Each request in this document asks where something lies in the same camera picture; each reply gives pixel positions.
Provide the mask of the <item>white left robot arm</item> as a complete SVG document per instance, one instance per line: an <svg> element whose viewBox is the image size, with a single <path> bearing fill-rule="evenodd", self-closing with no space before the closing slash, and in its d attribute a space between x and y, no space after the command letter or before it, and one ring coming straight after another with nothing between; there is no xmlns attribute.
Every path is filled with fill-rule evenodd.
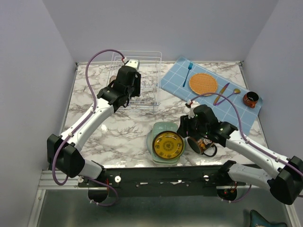
<svg viewBox="0 0 303 227"><path fill-rule="evenodd" d="M127 107L132 97L140 96L141 75L139 61L131 59L122 66L116 79L93 96L94 103L86 113L59 136L52 134L47 139L47 157L52 170L59 169L68 177L83 176L95 186L105 181L103 167L84 159L80 151L99 125L120 107Z"/></svg>

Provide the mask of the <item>white wire dish rack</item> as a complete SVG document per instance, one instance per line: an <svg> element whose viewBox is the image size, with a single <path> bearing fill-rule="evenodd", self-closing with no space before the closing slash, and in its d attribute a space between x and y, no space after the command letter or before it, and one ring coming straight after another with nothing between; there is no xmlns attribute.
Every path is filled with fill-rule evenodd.
<svg viewBox="0 0 303 227"><path fill-rule="evenodd" d="M121 51L127 60L138 60L141 74L141 95L133 97L127 108L119 111L126 113L152 113L160 105L160 79L162 53L155 51Z"/></svg>

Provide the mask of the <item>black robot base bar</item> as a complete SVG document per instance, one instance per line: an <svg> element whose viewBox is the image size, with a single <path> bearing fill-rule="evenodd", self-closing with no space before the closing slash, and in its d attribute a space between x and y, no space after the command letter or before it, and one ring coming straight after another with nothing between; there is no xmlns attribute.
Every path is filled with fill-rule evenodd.
<svg viewBox="0 0 303 227"><path fill-rule="evenodd" d="M217 196L218 188L235 186L221 165L107 168L97 180L119 197Z"/></svg>

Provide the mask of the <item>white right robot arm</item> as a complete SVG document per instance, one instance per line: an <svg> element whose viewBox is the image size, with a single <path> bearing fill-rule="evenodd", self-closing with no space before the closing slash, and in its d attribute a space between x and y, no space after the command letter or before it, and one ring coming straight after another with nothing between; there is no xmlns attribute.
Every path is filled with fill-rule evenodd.
<svg viewBox="0 0 303 227"><path fill-rule="evenodd" d="M226 162L218 173L223 185L243 182L269 190L279 202L291 205L303 190L303 161L288 158L248 138L236 126L219 121L212 109L193 101L186 104L187 115L180 118L177 133L186 138L190 147L201 151L208 140L245 156L258 167L245 167L234 161Z"/></svg>

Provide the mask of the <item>yellow patterned round plate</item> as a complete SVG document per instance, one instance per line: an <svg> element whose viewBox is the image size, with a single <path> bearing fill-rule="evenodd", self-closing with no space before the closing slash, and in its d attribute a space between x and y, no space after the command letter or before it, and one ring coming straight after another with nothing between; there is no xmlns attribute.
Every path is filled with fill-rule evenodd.
<svg viewBox="0 0 303 227"><path fill-rule="evenodd" d="M184 139L173 131L163 131L152 141L154 154L164 160L179 158L185 149Z"/></svg>

